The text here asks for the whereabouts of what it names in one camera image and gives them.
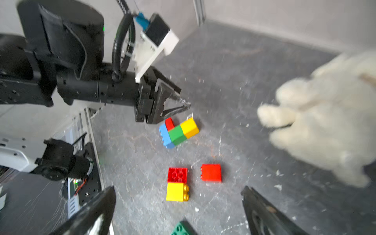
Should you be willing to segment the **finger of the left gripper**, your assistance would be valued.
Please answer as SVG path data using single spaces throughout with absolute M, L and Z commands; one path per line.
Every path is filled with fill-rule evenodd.
M 181 93 L 181 88 L 178 87 L 174 82 L 172 82 L 169 78 L 165 77 L 158 69 L 155 67 L 151 67 L 152 71 L 154 72 L 157 79 L 166 83 L 172 90 L 177 92 L 178 94 Z
M 154 93 L 151 114 L 147 116 L 147 124 L 158 124 L 176 114 L 189 110 L 191 103 L 171 88 L 158 88 Z

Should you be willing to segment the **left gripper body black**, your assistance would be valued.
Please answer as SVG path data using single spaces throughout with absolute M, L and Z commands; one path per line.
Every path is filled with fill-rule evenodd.
M 135 121 L 147 124 L 158 124 L 157 117 L 158 89 L 160 81 L 157 70 L 151 66 L 142 76 L 140 83 L 136 84 Z

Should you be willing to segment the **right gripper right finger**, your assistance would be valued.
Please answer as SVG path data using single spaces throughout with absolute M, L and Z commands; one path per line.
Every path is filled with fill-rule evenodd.
M 302 228 L 291 221 L 254 188 L 245 186 L 241 192 L 249 229 L 253 235 L 306 235 Z

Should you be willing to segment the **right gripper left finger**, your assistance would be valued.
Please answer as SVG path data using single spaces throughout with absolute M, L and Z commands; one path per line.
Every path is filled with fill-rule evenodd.
M 116 205 L 113 186 L 105 188 L 52 235 L 107 235 Z

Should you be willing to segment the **yellow square lego brick top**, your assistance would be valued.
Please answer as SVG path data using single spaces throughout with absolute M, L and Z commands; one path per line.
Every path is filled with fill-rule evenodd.
M 194 120 L 194 118 L 189 118 L 183 123 L 180 124 L 180 127 L 183 131 L 183 134 L 187 139 L 190 139 L 191 137 L 195 136 L 199 133 L 199 128 Z

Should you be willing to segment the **blue long lego brick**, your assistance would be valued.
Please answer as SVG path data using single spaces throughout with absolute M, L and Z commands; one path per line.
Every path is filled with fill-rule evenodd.
M 175 145 L 170 139 L 170 136 L 169 136 L 169 133 L 165 124 L 162 124 L 159 127 L 159 132 L 160 132 L 160 136 L 162 138 L 164 147 L 166 147 L 167 149 L 175 148 Z

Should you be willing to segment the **red square lego brick top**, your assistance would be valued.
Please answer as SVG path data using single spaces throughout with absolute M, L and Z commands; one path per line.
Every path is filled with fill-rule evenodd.
M 202 181 L 222 183 L 221 165 L 203 164 L 200 169 Z

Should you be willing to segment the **light green square lego brick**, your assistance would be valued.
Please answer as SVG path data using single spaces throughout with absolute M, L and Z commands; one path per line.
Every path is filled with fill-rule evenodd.
M 171 129 L 169 132 L 169 137 L 170 137 L 170 140 L 171 142 L 177 146 L 179 144 L 181 144 L 182 142 L 184 142 L 185 140 L 187 140 L 187 137 L 185 136 L 185 134 L 183 133 L 183 129 L 180 125 L 174 127 L 173 129 Z

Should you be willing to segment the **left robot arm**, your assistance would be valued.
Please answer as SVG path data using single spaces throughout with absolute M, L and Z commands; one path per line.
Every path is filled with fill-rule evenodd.
M 158 124 L 191 103 L 153 62 L 169 55 L 178 37 L 159 14 L 149 19 L 119 1 L 123 18 L 104 58 L 104 18 L 79 1 L 20 1 L 24 35 L 1 35 L 1 104 L 53 106 L 57 91 L 75 100 L 132 106 L 135 120 Z

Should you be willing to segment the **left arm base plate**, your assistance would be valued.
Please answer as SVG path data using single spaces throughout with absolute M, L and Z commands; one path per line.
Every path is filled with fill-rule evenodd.
M 79 205 L 83 206 L 102 190 L 95 150 L 88 142 L 73 155 L 68 177 L 61 189 L 64 199 L 77 196 Z

